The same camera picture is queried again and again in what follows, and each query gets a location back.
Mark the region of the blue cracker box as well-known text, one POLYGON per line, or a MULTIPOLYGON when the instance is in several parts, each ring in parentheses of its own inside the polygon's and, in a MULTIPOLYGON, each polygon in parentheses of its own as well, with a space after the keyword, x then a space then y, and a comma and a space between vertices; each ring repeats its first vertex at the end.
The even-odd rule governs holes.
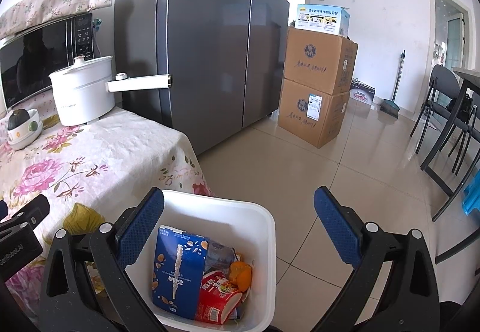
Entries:
POLYGON ((179 317, 194 319, 210 239, 161 225, 157 232, 152 303, 179 317))

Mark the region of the red instant noodle cup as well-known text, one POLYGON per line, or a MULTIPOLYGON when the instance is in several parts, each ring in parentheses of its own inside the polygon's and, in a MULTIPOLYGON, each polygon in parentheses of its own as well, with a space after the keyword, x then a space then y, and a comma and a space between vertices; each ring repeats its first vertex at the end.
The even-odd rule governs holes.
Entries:
POLYGON ((223 325, 241 302, 243 293, 225 277, 214 270, 202 277, 196 321, 223 325))

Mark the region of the clear crushed plastic bottle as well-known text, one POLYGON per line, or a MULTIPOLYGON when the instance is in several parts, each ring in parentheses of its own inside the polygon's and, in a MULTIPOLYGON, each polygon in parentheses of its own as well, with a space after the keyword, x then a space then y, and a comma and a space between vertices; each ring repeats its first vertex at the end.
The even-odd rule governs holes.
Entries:
POLYGON ((226 247, 215 241, 210 241, 205 258, 203 273, 210 273, 220 270, 223 273, 229 272, 230 265, 236 261, 236 254, 233 247, 226 247))

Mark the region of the orange peel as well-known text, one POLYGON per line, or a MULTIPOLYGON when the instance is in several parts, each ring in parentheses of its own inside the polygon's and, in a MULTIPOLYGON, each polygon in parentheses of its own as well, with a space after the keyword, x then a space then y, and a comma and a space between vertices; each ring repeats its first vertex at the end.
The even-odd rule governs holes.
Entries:
POLYGON ((242 254, 235 254, 233 263, 229 267, 229 281, 242 293, 251 287, 253 268, 244 261, 242 254))

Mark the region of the white trash bin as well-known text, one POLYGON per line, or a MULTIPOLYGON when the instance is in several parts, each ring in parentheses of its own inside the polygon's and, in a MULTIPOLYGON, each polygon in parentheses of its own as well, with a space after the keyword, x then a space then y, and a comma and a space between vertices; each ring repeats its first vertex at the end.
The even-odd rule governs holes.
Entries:
POLYGON ((271 213, 258 204, 165 190, 164 210, 135 264, 126 268, 147 306, 168 331, 263 331, 275 313, 276 233, 271 213), (211 238, 240 252, 253 267, 250 294, 239 321, 213 325, 178 317, 152 303, 154 253, 160 225, 211 238))

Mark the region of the floral tablecloth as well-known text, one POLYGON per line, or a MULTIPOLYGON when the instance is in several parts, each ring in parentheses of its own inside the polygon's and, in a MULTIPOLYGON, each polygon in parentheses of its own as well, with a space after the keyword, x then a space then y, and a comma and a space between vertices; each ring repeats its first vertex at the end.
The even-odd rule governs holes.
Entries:
POLYGON ((114 222, 152 188, 210 195, 189 139, 179 131, 120 107, 96 122, 62 125, 53 95, 46 91, 25 104, 38 110, 40 136, 16 151, 1 119, 1 199, 17 213, 38 195, 50 205, 34 233, 42 253, 7 281, 7 288, 32 322, 38 320, 41 280, 57 230, 89 233, 114 222))

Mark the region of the blue plastic stool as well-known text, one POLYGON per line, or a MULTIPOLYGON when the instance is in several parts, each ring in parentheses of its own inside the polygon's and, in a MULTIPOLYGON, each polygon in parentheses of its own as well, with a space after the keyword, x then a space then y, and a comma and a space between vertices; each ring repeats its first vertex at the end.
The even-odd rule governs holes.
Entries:
POLYGON ((473 210, 480 211, 480 171, 477 171, 473 180, 464 189, 462 208, 465 215, 469 215, 473 210))

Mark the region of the dark green squash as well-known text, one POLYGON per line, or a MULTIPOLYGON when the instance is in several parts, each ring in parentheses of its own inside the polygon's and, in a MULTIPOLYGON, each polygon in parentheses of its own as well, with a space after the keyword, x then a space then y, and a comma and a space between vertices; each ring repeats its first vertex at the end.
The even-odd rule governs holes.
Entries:
POLYGON ((30 119, 29 112, 23 108, 11 112, 8 118, 7 130, 14 130, 30 119))

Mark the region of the white electric cooking pot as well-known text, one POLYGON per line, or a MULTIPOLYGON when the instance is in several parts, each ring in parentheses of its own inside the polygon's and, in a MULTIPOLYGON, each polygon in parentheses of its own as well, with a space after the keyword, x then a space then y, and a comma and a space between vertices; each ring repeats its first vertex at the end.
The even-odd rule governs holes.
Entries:
POLYGON ((94 122, 116 105, 114 93, 167 89, 172 78, 168 74, 128 77, 112 73, 112 57, 86 60, 74 58, 73 65, 49 75, 55 107, 64 126, 94 122))

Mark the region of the black microwave oven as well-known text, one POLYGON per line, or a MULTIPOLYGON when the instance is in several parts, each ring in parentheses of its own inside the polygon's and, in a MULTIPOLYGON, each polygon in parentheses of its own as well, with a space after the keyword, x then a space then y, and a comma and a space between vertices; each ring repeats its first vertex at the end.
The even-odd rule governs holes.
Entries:
POLYGON ((1 48, 1 82, 6 108, 51 87, 49 75, 94 58, 92 14, 85 13, 27 29, 1 48))

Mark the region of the black dining chair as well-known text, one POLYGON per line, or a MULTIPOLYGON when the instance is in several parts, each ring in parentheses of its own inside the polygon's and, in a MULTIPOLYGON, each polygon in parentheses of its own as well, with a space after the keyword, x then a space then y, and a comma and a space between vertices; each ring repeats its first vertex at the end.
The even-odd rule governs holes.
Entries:
MULTIPOLYGON (((418 115, 414 127, 410 133, 410 136, 412 137, 422 117, 425 117, 420 138, 415 148, 416 154, 419 153, 422 147, 427 128, 431 123, 432 116, 440 116, 446 121, 451 115, 456 100, 459 98, 460 91, 460 84, 450 69, 442 65, 433 66, 427 95, 421 105, 421 113, 418 115)), ((440 150, 442 150, 453 133, 456 130, 459 130, 460 136, 456 139, 453 148, 450 150, 450 152, 448 152, 448 156, 451 156, 457 145, 460 144, 459 152, 456 155, 456 160, 454 162, 454 166, 452 167, 452 171, 455 174, 458 173, 458 169, 462 165, 465 157, 465 150, 469 146, 470 137, 468 137, 468 134, 470 134, 470 131, 475 124, 473 119, 476 116, 476 111, 477 107, 473 102, 472 97, 469 94, 465 94, 464 98, 462 99, 459 113, 457 113, 456 120, 453 122, 452 129, 448 132, 446 141, 443 142, 440 147, 440 150)))

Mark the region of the lower cardboard box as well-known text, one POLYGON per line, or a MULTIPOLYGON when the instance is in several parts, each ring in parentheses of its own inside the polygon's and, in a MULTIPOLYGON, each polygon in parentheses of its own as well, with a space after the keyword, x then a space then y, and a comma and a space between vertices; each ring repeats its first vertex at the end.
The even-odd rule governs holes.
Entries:
POLYGON ((285 79, 277 123, 303 141, 321 148, 340 132, 349 99, 348 92, 328 95, 285 79))

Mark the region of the cardboard box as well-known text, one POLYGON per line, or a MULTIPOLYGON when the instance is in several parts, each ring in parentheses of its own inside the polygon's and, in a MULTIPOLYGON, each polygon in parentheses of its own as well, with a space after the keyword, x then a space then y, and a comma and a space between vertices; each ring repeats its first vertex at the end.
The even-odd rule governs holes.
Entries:
POLYGON ((286 48, 285 79, 328 95, 350 90, 358 51, 352 40, 290 28, 286 48))
POLYGON ((303 141, 321 148, 340 132, 349 99, 348 92, 328 95, 285 79, 277 123, 303 141))

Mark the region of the upper cardboard box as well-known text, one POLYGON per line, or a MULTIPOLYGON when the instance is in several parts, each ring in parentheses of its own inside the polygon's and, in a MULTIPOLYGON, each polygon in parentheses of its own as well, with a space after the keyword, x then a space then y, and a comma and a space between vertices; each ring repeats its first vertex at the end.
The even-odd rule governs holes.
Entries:
POLYGON ((285 79, 328 95, 350 90, 358 51, 352 40, 290 28, 286 48, 285 79))

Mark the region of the floral cloth microwave cover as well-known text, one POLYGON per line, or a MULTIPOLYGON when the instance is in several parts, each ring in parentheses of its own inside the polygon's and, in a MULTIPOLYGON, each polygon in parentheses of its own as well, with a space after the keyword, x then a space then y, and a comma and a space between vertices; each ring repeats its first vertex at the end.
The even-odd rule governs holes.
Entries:
POLYGON ((22 0, 1 15, 1 39, 63 17, 112 5, 112 0, 22 0))

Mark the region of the blue white appliance box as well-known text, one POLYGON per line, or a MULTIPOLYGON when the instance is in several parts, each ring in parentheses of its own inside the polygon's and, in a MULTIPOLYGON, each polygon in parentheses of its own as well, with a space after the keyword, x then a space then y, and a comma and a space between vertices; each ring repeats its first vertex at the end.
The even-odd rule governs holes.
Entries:
POLYGON ((346 38, 349 23, 350 13, 346 8, 332 5, 298 5, 295 28, 346 38))

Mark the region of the grey refrigerator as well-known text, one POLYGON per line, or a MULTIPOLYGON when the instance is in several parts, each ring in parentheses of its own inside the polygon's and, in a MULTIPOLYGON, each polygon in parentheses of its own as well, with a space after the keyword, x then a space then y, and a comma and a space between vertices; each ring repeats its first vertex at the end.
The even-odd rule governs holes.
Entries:
POLYGON ((166 75, 129 88, 131 112, 184 133, 203 153, 277 110, 288 0, 115 0, 118 72, 166 75))

